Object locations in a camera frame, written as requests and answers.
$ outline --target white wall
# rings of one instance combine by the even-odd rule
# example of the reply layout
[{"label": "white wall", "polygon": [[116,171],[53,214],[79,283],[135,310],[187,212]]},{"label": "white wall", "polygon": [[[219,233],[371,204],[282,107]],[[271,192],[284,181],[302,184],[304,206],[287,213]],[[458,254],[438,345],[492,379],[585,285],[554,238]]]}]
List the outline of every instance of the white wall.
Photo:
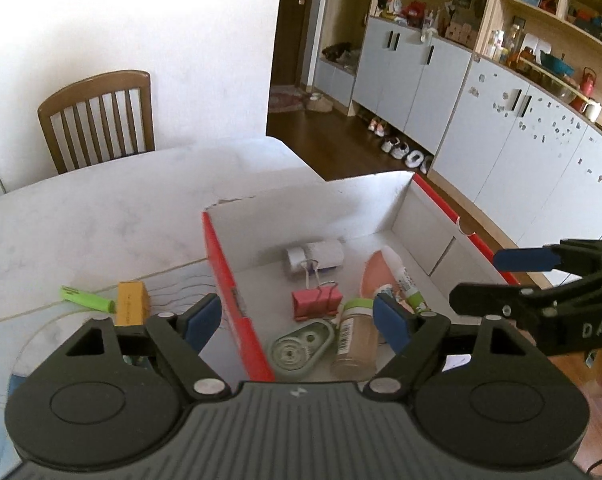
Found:
[{"label": "white wall", "polygon": [[53,176],[36,110],[101,72],[152,75],[157,149],[264,136],[278,0],[0,0],[0,177]]}]

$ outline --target door handle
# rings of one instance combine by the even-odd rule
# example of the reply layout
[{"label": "door handle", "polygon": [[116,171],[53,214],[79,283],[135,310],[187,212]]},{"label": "door handle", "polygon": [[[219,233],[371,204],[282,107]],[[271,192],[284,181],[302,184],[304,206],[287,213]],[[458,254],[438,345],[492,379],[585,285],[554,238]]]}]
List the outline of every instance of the door handle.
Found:
[{"label": "door handle", "polygon": [[530,103],[532,102],[532,96],[530,96],[527,99],[527,103],[526,103],[526,107],[523,108],[523,113],[521,114],[521,117],[525,117],[526,116],[526,112],[527,112],[527,107],[529,107]]},{"label": "door handle", "polygon": [[514,110],[516,110],[516,104],[518,103],[518,100],[521,98],[522,93],[523,93],[523,91],[519,90],[518,94],[516,94],[516,99],[514,99],[514,105],[513,105],[512,109],[510,110],[510,112],[513,112]]}]

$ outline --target barcode label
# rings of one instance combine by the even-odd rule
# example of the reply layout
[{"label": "barcode label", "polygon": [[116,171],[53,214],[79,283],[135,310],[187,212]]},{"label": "barcode label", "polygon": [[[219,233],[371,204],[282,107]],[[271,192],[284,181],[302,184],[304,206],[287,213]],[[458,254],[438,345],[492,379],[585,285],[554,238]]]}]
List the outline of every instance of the barcode label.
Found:
[{"label": "barcode label", "polygon": [[350,352],[350,346],[352,345],[352,326],[354,325],[354,319],[346,319],[341,323],[340,332],[338,333],[338,350],[337,355],[347,354]]}]

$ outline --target binder clip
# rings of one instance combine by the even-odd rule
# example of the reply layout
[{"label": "binder clip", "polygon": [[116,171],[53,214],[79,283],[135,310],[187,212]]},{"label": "binder clip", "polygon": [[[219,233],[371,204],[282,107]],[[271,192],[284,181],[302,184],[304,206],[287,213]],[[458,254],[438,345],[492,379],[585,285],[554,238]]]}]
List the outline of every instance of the binder clip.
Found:
[{"label": "binder clip", "polygon": [[[319,280],[317,260],[305,260],[302,262],[305,271],[305,288],[292,293],[292,306],[294,307],[294,319],[307,321],[326,316],[336,316],[338,306],[343,295],[338,290],[337,282],[323,282]],[[316,288],[310,288],[310,272],[316,277]]]}]

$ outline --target chair backrest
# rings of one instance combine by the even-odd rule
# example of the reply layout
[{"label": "chair backrest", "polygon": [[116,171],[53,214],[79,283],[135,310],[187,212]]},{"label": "chair backrest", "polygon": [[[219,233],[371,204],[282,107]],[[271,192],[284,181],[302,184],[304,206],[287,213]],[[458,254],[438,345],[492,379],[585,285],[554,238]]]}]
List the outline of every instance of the chair backrest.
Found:
[{"label": "chair backrest", "polygon": [[73,83],[40,105],[38,120],[59,173],[152,152],[150,75],[119,70]]}]

